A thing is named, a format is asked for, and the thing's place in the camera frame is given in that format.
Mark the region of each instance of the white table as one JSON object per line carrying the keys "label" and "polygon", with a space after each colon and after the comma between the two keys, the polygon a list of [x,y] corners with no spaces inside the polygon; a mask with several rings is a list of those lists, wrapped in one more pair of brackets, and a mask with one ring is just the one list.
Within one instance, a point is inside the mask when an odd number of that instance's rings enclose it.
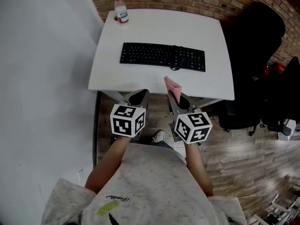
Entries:
{"label": "white table", "polygon": [[[182,86],[188,96],[202,97],[200,107],[234,100],[233,78],[227,46],[219,20],[185,12],[158,9],[128,10],[129,24],[122,27],[108,14],[92,71],[90,90],[100,90],[117,101],[118,91],[148,89],[166,94],[164,77]],[[177,45],[205,51],[206,72],[169,67],[120,64],[124,42]]]}

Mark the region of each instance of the foot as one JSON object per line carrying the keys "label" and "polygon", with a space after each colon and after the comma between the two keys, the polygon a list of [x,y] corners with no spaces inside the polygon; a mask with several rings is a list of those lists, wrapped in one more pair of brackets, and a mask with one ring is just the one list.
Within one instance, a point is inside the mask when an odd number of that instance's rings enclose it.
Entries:
{"label": "foot", "polygon": [[158,130],[152,137],[152,143],[157,143],[165,139],[165,132],[163,130]]}

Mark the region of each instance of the black office chair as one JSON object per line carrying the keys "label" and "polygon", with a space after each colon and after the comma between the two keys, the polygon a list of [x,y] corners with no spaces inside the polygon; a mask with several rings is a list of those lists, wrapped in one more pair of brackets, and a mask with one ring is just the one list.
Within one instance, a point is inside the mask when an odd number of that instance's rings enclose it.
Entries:
{"label": "black office chair", "polygon": [[219,123],[226,131],[254,127],[260,122],[257,87],[253,76],[259,76],[285,34],[282,18],[263,3],[254,3],[245,10],[236,23],[225,31],[229,52],[234,101],[218,105]]}
{"label": "black office chair", "polygon": [[300,107],[298,99],[298,86],[300,77],[300,63],[293,57],[282,74],[270,74],[262,81],[267,97],[262,105],[261,118],[263,125],[269,131],[282,132],[289,136],[291,129],[286,127],[284,121],[292,119],[300,121]]}

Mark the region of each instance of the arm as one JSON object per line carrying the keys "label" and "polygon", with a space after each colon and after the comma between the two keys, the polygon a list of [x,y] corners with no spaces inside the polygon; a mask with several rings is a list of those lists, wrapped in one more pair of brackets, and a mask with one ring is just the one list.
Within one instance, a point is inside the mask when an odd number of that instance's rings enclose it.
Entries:
{"label": "arm", "polygon": [[130,137],[118,137],[90,173],[85,187],[98,194],[119,168]]}
{"label": "arm", "polygon": [[207,197],[213,196],[213,188],[210,178],[204,168],[199,146],[196,143],[184,144],[187,155],[187,168]]}

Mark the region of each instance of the brick wall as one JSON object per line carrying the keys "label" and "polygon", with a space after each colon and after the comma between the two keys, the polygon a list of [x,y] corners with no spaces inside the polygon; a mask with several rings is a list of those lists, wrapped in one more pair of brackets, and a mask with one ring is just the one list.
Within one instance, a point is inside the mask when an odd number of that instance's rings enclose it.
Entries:
{"label": "brick wall", "polygon": [[[105,20],[113,10],[114,0],[93,0]],[[261,1],[276,10],[285,22],[286,33],[282,44],[269,64],[279,61],[287,65],[293,56],[300,58],[300,0],[124,0],[127,8],[157,8],[178,10],[214,17],[226,24],[253,1]]]}

